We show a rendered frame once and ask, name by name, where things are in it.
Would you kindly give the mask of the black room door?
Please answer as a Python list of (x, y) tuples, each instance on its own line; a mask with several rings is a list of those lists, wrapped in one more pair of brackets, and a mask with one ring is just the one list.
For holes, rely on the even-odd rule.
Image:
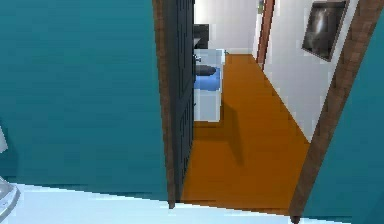
[(165, 0), (176, 201), (183, 193), (194, 124), (194, 0)]

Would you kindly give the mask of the white cabinet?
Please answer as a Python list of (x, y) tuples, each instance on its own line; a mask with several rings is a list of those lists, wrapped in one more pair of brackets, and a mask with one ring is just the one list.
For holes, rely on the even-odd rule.
[(223, 72), (225, 65), (224, 49), (196, 49), (195, 55), (201, 57), (201, 63), (221, 70), (221, 87), (217, 91), (194, 88), (194, 120), (199, 122), (219, 122), (223, 92)]

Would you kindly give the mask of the blue cloth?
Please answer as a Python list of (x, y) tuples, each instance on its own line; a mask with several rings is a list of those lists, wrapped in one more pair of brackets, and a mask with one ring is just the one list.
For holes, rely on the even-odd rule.
[(195, 89), (217, 91), (221, 87), (221, 70), (219, 68), (211, 75), (197, 75)]

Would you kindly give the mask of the white object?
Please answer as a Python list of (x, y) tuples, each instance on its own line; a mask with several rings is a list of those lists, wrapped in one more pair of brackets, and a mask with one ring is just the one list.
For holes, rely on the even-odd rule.
[(0, 126), (0, 153), (3, 153), (8, 149), (8, 144), (6, 141), (5, 134)]

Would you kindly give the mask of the dark grey cushion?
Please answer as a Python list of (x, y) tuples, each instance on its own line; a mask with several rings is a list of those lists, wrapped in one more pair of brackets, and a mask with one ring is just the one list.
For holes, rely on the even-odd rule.
[(208, 65), (197, 65), (195, 68), (196, 76), (211, 76), (216, 72), (216, 68)]

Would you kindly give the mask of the black box on cabinet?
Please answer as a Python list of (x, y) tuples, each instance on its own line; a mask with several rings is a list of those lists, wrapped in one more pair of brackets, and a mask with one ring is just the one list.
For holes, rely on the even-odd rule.
[(207, 49), (209, 42), (209, 25), (195, 24), (193, 27), (194, 48)]

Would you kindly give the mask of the grey round object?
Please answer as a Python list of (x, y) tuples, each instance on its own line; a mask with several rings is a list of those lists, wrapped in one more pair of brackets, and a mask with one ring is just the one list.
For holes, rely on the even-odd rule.
[(0, 224), (15, 208), (19, 197), (17, 186), (0, 177)]

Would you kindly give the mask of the brown wooden door frame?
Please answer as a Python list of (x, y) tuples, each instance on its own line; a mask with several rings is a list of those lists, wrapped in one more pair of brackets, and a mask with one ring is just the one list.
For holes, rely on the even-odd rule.
[[(176, 201), (174, 149), (171, 130), (170, 71), (167, 44), (165, 0), (152, 0), (162, 131), (167, 177), (168, 206)], [(384, 0), (359, 0), (346, 40), (317, 122), (309, 152), (296, 185), (288, 213), (292, 224), (299, 224), (315, 180), (320, 171), (337, 123), (347, 102), (353, 82), (379, 20)]]

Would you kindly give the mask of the brown room door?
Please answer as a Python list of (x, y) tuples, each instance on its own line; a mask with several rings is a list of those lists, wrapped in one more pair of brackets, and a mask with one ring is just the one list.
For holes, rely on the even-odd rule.
[(257, 63), (261, 69), (264, 69), (266, 62), (267, 49), (272, 26), (272, 18), (274, 13), (275, 0), (263, 0), (263, 15), (260, 30), (260, 37), (257, 51)]

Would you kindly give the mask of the dark framed wall picture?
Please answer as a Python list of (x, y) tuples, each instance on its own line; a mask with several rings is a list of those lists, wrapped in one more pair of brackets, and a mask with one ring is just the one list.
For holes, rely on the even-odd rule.
[(333, 57), (349, 0), (316, 0), (308, 17), (302, 49), (322, 60)]

